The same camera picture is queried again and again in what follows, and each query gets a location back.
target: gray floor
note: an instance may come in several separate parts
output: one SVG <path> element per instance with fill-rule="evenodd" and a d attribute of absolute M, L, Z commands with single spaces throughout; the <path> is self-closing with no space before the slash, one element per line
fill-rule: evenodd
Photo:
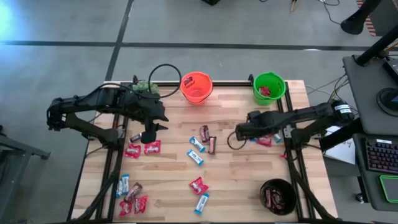
<path fill-rule="evenodd" d="M 377 41 L 367 30 L 348 35 L 331 23 L 317 0 L 221 0 L 210 7 L 199 0 L 135 0 L 125 42 L 369 46 Z M 0 40 L 115 42 L 127 0 L 20 0 L 0 2 Z M 329 7 L 342 21 L 357 10 L 355 0 Z M 51 151 L 48 161 L 33 158 L 9 218 L 29 223 L 66 219 L 87 141 L 76 131 L 48 131 L 45 110 L 52 99 L 84 95 L 104 81 L 112 47 L 0 45 L 0 124 L 18 141 Z M 146 78 L 160 63 L 182 73 L 201 70 L 214 80 L 245 80 L 250 73 L 274 71 L 285 79 L 303 79 L 312 87 L 344 74 L 342 57 L 360 52 L 314 50 L 146 49 L 122 48 L 112 80 Z M 159 70 L 154 80 L 175 80 Z M 333 91 L 333 85 L 323 88 Z M 354 105 L 349 86 L 340 96 Z M 312 93 L 312 105 L 328 99 Z M 84 119 L 93 112 L 83 113 Z M 393 222 L 398 213 L 373 210 L 352 197 L 354 177 L 332 177 L 339 217 L 344 220 Z"/>

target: green bucket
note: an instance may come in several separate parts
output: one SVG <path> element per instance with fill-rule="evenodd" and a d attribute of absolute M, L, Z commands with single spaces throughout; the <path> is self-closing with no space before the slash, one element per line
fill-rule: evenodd
<path fill-rule="evenodd" d="M 270 96 L 263 96 L 259 92 L 260 86 L 266 86 L 271 91 Z M 258 75 L 253 83 L 254 101 L 259 105 L 270 105 L 280 99 L 286 92 L 286 84 L 283 78 L 274 72 L 266 72 Z"/>

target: wooden table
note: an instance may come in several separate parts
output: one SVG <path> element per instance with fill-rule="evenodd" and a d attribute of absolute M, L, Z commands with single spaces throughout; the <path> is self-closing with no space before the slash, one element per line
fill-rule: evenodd
<path fill-rule="evenodd" d="M 288 81 L 294 109 L 310 106 L 302 80 Z M 174 87 L 160 88 L 160 94 L 170 93 Z M 213 93 L 203 106 L 193 106 L 184 96 L 176 94 L 162 99 L 166 107 L 168 123 L 160 124 L 169 128 L 158 131 L 157 139 L 162 141 L 160 154 L 140 158 L 123 157 L 121 175 L 129 174 L 129 185 L 139 182 L 143 191 L 139 196 L 148 195 L 144 214 L 129 214 L 119 217 L 121 210 L 117 199 L 114 222 L 293 222 L 297 220 L 294 211 L 290 215 L 277 216 L 264 208 L 259 201 L 261 185 L 270 179 L 280 178 L 290 182 L 285 159 L 281 159 L 285 147 L 275 144 L 272 147 L 249 142 L 239 151 L 226 144 L 228 135 L 238 123 L 245 122 L 248 112 L 253 110 L 277 110 L 277 104 L 259 106 L 253 101 L 249 87 L 214 87 Z M 95 125 L 110 128 L 112 114 L 103 114 Z M 211 136 L 217 136 L 216 155 L 200 154 L 204 159 L 198 167 L 187 151 L 194 149 L 189 143 L 192 136 L 200 138 L 199 128 L 208 125 Z M 130 121 L 127 137 L 143 131 L 143 125 Z M 234 145 L 241 142 L 231 141 Z M 100 147 L 98 141 L 88 145 L 88 152 Z M 310 188 L 320 203 L 337 217 L 322 153 L 319 149 L 303 150 Z M 89 155 L 84 163 L 80 184 L 76 195 L 72 218 L 81 215 L 94 199 L 101 185 L 106 150 Z M 199 196 L 194 195 L 188 184 L 198 177 L 210 188 L 210 195 L 202 215 L 193 210 Z M 108 211 L 107 200 L 104 214 Z M 308 216 L 304 196 L 301 192 L 305 217 Z"/>

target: orange bucket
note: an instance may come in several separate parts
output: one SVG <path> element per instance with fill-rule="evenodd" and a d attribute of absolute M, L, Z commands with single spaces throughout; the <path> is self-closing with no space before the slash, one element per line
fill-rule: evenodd
<path fill-rule="evenodd" d="M 213 91 L 213 81 L 203 72 L 190 72 L 182 77 L 182 94 L 193 105 L 202 105 Z"/>

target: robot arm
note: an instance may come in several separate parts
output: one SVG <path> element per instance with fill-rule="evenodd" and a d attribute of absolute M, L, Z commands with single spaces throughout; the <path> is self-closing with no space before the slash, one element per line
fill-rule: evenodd
<path fill-rule="evenodd" d="M 99 86 L 86 96 L 56 98 L 47 110 L 49 129 L 60 131 L 72 128 L 86 138 L 93 136 L 109 147 L 118 143 L 119 133 L 116 129 L 102 129 L 94 124 L 77 118 L 76 112 L 98 111 L 100 113 L 118 113 L 145 125 L 141 141 L 148 143 L 156 140 L 156 131 L 167 129 L 154 120 L 169 121 L 164 113 L 165 108 L 159 100 L 159 94 L 143 91 L 137 94 L 125 86 L 119 88 Z"/>
<path fill-rule="evenodd" d="M 315 120 L 304 129 L 293 129 L 290 132 L 292 147 L 296 149 L 308 143 L 311 136 L 332 126 L 344 126 L 354 119 L 354 114 L 343 101 L 321 103 L 317 106 L 280 113 L 278 111 L 252 111 L 248 113 L 247 123 L 238 124 L 235 128 L 238 141 L 259 138 L 267 134 L 278 133 L 287 125 Z"/>

